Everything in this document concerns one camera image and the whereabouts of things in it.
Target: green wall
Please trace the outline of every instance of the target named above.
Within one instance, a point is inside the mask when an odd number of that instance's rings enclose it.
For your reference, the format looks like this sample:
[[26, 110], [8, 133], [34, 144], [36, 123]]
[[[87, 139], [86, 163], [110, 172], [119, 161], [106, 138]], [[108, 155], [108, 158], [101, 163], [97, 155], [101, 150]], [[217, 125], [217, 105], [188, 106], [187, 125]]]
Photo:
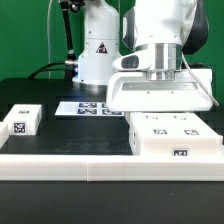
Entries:
[[[23, 0], [0, 2], [0, 80], [27, 77], [31, 72], [48, 63], [47, 11], [50, 0]], [[134, 0], [108, 0], [123, 13]], [[204, 0], [209, 20], [207, 44], [189, 62], [201, 62], [215, 72], [213, 92], [224, 103], [224, 1]], [[51, 61], [64, 60], [66, 43], [63, 20], [58, 1], [54, 0], [51, 16]], [[79, 54], [83, 49], [83, 13], [72, 14], [71, 22], [74, 47]], [[123, 44], [122, 54], [127, 53]]]

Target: table surface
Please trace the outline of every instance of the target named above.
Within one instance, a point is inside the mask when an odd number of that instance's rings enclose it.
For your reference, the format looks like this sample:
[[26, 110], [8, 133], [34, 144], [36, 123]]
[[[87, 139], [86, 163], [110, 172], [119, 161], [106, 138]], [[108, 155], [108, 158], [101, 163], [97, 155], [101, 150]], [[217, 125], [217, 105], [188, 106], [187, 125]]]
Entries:
[[[0, 82], [0, 118], [15, 103], [43, 105], [37, 136], [11, 136], [2, 154], [131, 155], [124, 118], [56, 118], [60, 101], [105, 102], [63, 80]], [[224, 134], [223, 106], [198, 115]], [[0, 181], [0, 223], [220, 224], [224, 182]]]
[[124, 117], [55, 116], [60, 101], [105, 102], [105, 93], [78, 91], [63, 80], [0, 82], [2, 118], [14, 104], [41, 104], [36, 136], [10, 136], [2, 154], [131, 155]]

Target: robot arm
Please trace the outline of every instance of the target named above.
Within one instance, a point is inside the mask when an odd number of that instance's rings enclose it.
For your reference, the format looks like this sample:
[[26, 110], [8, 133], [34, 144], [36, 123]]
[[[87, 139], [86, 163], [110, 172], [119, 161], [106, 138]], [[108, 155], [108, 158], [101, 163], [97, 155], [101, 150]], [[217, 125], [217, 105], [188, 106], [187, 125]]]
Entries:
[[78, 58], [78, 72], [73, 76], [76, 88], [94, 92], [106, 91], [113, 75], [112, 62], [119, 54], [119, 14], [105, 0], [60, 0], [65, 22], [68, 59], [76, 58], [72, 45], [68, 10], [84, 8], [84, 51]]
[[193, 72], [181, 69], [184, 46], [191, 42], [194, 47], [195, 41], [189, 37], [197, 25], [197, 13], [203, 21], [197, 32], [203, 29], [205, 35], [195, 45], [194, 52], [207, 40], [208, 24], [202, 3], [202, 0], [136, 0], [134, 9], [124, 18], [127, 24], [124, 40], [134, 53], [113, 63], [117, 73], [108, 85], [109, 110], [205, 111], [211, 108], [212, 101], [217, 102], [212, 97], [210, 69]]

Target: white box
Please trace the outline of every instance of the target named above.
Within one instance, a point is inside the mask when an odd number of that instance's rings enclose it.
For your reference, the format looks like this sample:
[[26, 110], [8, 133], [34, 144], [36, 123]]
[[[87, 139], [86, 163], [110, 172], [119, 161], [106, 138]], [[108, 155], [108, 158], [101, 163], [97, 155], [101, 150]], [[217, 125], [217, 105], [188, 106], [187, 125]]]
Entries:
[[8, 125], [5, 122], [0, 122], [0, 148], [9, 138]]
[[36, 135], [42, 118], [41, 105], [15, 104], [4, 119], [9, 135]]
[[131, 113], [129, 143], [134, 155], [221, 155], [223, 137], [194, 113]]

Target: warning label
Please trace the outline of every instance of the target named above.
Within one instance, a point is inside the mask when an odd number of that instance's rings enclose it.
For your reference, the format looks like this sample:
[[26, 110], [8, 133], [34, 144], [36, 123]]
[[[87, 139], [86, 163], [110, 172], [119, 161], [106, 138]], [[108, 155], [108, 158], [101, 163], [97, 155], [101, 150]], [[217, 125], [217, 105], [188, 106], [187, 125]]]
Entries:
[[99, 48], [97, 49], [96, 53], [100, 53], [100, 54], [108, 54], [107, 52], [107, 48], [105, 47], [104, 43], [102, 42], [99, 46]]

